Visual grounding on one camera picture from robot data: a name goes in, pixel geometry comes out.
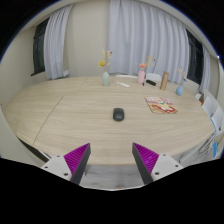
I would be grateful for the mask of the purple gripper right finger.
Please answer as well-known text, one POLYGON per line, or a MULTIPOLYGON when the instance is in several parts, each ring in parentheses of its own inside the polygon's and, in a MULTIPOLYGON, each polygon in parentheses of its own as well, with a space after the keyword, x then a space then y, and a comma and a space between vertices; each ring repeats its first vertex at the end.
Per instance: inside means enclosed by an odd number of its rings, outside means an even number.
POLYGON ((145 185, 182 169, 182 166, 168 154, 157 154, 137 143, 132 144, 132 154, 145 185))

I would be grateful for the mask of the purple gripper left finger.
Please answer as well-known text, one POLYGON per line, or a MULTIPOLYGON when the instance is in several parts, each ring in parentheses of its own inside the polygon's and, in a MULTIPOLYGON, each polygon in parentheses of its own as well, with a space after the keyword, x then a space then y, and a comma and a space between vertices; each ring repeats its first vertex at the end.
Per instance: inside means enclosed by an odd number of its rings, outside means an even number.
POLYGON ((65 155, 53 156, 42 169, 79 185, 90 154, 90 144, 87 143, 65 155))

